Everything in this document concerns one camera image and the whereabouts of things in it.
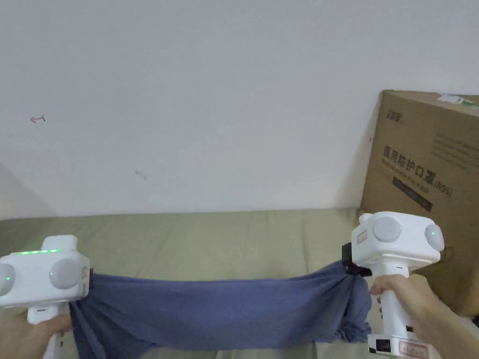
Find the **person's left hand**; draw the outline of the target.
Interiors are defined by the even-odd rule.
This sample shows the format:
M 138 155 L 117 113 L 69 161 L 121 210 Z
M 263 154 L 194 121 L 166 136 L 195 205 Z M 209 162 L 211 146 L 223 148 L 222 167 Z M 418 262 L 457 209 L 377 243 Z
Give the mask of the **person's left hand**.
M 71 330 L 69 314 L 62 314 L 39 324 L 31 324 L 27 313 L 7 318 L 0 328 L 2 359 L 41 359 L 50 338 Z

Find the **person's right hand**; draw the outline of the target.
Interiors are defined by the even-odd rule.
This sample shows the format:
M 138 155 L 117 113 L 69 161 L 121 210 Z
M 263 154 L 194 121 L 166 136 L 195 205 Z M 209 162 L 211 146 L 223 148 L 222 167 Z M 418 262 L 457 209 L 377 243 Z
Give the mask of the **person's right hand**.
M 417 333 L 447 317 L 448 309 L 421 275 L 413 274 L 408 278 L 403 275 L 383 275 L 374 279 L 370 294 L 383 296 L 387 292 L 396 295 Z

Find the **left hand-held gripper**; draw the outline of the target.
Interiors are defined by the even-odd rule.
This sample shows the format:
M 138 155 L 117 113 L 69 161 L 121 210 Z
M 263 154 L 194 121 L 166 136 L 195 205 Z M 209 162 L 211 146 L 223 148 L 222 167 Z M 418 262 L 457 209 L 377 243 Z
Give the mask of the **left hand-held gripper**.
M 0 306 L 23 308 L 39 324 L 66 314 L 69 303 L 89 292 L 90 260 L 77 250 L 74 235 L 47 237 L 39 250 L 0 259 Z

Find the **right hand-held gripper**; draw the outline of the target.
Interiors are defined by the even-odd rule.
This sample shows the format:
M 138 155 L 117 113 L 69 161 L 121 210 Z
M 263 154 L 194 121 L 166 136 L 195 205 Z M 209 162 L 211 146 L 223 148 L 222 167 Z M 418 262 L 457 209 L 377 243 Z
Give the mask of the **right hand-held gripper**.
M 373 278 L 402 275 L 435 264 L 444 250 L 443 234 L 429 218 L 398 212 L 363 214 L 351 239 L 342 247 L 342 264 L 349 274 Z M 368 335 L 371 353 L 430 355 L 419 340 L 409 315 L 392 291 L 380 295 L 383 333 Z

